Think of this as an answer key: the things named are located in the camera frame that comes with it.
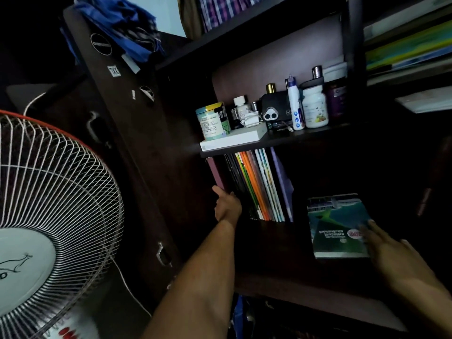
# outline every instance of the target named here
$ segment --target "forearm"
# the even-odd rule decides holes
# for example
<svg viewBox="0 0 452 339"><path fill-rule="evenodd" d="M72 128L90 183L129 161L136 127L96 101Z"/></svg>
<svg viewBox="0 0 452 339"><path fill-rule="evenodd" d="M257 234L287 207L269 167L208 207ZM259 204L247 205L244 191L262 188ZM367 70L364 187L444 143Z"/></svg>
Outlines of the forearm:
<svg viewBox="0 0 452 339"><path fill-rule="evenodd" d="M417 279L402 281L394 290L442 338L452 338L452 298L443 289Z"/></svg>
<svg viewBox="0 0 452 339"><path fill-rule="evenodd" d="M226 221L215 226L159 304L143 339L226 337L234 292L234 234Z"/></svg>

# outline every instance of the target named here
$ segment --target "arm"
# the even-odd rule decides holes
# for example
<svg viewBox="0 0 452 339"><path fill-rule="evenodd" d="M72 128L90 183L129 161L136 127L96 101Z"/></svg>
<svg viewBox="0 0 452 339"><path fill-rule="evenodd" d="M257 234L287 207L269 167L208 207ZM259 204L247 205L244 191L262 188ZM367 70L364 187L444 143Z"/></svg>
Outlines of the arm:
<svg viewBox="0 0 452 339"><path fill-rule="evenodd" d="M218 186L218 224L190 257L155 310L142 339L226 338L234 293L234 234L239 199Z"/></svg>
<svg viewBox="0 0 452 339"><path fill-rule="evenodd" d="M369 222L362 228L371 258L389 288L443 338L452 338L452 297L406 240L397 242Z"/></svg>

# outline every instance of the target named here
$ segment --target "round black sticker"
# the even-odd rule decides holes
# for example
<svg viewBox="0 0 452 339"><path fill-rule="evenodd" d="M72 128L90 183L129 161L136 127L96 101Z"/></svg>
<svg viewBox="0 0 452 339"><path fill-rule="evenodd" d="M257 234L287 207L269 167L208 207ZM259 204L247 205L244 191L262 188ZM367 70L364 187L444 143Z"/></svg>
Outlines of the round black sticker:
<svg viewBox="0 0 452 339"><path fill-rule="evenodd" d="M112 46L109 41L98 33L93 33L90 37L91 44L97 52L104 56L110 56L112 54Z"/></svg>

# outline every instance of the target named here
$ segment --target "white square sticker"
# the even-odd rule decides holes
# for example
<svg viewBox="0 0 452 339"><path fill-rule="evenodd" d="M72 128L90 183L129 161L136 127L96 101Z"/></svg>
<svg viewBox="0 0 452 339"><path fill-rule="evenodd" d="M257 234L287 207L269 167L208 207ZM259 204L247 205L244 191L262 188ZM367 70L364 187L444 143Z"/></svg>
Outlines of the white square sticker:
<svg viewBox="0 0 452 339"><path fill-rule="evenodd" d="M110 73L112 74L113 77L121 76L121 74L119 73L119 70L117 69L116 65L107 66L107 68L109 68Z"/></svg>

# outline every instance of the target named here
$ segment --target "white box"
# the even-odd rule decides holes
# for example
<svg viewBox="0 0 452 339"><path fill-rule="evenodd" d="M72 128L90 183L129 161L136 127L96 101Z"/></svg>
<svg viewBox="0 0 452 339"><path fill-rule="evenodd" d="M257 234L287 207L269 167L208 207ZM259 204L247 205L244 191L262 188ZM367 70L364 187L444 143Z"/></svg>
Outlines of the white box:
<svg viewBox="0 0 452 339"><path fill-rule="evenodd" d="M199 143L202 151L210 151L234 145L259 141L267 133L267 124L262 123L253 127L243 127L232 130L226 137L214 140L204 140Z"/></svg>

